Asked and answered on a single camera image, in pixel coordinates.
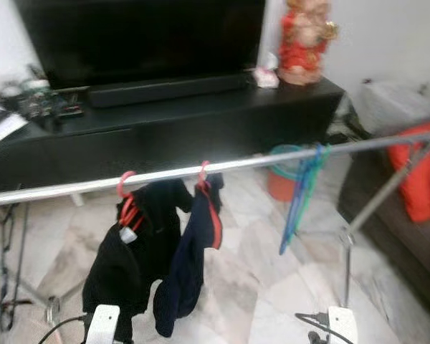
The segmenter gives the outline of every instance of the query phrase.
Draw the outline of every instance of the navy blue garment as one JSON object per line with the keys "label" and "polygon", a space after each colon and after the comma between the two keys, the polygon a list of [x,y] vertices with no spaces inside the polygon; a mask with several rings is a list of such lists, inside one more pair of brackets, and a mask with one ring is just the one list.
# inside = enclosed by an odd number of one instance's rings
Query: navy blue garment
{"label": "navy blue garment", "polygon": [[198,183],[191,208],[191,217],[173,256],[171,271],[158,286],[153,301],[156,330],[170,337],[173,324],[196,306],[204,283],[204,249],[218,249],[221,244],[221,208],[219,190],[221,174],[209,176]]}
{"label": "navy blue garment", "polygon": [[[145,312],[150,286],[168,275],[180,242],[180,219],[176,207],[189,212],[193,197],[181,179],[157,181],[132,192],[140,209],[130,227],[144,216],[137,239],[125,244],[123,226],[116,223],[99,246],[82,291],[83,311],[94,313],[98,305],[120,306],[115,339],[132,342],[131,317]],[[118,204],[118,218],[124,200]]]}

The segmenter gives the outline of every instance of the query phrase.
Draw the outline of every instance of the television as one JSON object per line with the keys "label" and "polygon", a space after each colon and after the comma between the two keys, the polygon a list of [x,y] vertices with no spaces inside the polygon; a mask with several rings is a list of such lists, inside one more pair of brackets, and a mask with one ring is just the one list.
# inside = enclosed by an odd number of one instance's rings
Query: television
{"label": "television", "polygon": [[255,66],[265,0],[15,0],[53,89]]}

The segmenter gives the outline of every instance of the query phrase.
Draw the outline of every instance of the red figurine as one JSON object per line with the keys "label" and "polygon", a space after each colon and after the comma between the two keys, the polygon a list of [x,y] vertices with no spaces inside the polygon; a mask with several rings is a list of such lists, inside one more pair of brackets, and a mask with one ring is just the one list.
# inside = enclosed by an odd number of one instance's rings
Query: red figurine
{"label": "red figurine", "polygon": [[322,77],[320,54],[338,28],[327,21],[328,0],[288,0],[290,10],[282,18],[279,77],[294,85],[317,82]]}

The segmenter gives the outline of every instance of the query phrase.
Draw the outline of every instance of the cable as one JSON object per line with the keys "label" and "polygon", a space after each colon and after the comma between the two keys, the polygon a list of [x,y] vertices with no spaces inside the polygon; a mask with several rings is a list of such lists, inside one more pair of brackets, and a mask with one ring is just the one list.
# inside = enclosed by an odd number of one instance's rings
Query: cable
{"label": "cable", "polygon": [[318,318],[319,318],[319,316],[321,314],[323,314],[323,313],[319,313],[318,315],[295,313],[295,317],[297,317],[301,321],[304,321],[305,323],[308,323],[308,324],[310,324],[312,326],[315,326],[316,328],[320,328],[322,331],[328,332],[331,335],[335,335],[336,337],[344,340],[347,344],[353,344],[349,339],[347,339],[343,335],[340,335],[339,333],[337,333],[337,332],[335,332],[333,330],[330,330],[329,328],[326,328],[325,326],[322,326],[321,324],[319,324],[317,322],[314,322],[314,321],[311,321],[311,320],[308,319],[308,318],[311,318],[311,319],[316,319],[317,321],[319,321]]}
{"label": "cable", "polygon": [[69,317],[68,319],[66,319],[66,320],[64,320],[64,321],[61,321],[60,323],[58,323],[57,325],[55,325],[51,330],[49,330],[49,332],[46,334],[46,335],[44,335],[44,337],[38,342],[38,344],[43,344],[44,343],[44,341],[55,331],[55,330],[57,330],[58,328],[60,328],[62,325],[65,325],[65,324],[67,324],[68,322],[70,323],[70,322],[72,322],[72,321],[75,321],[75,320],[78,320],[78,321],[83,321],[83,319],[85,318],[85,316],[84,315],[81,315],[81,316],[79,316],[79,317]]}

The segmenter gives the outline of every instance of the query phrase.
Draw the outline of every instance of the white wall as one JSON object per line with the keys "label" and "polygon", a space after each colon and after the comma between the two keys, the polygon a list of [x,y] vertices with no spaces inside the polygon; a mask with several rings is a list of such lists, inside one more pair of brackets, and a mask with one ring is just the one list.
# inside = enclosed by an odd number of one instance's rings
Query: white wall
{"label": "white wall", "polygon": [[[277,51],[286,0],[268,0],[259,61]],[[400,77],[430,84],[430,0],[333,0],[340,36],[325,57],[324,74],[357,102],[364,78]],[[0,77],[24,77],[37,62],[12,0],[0,0]]]}

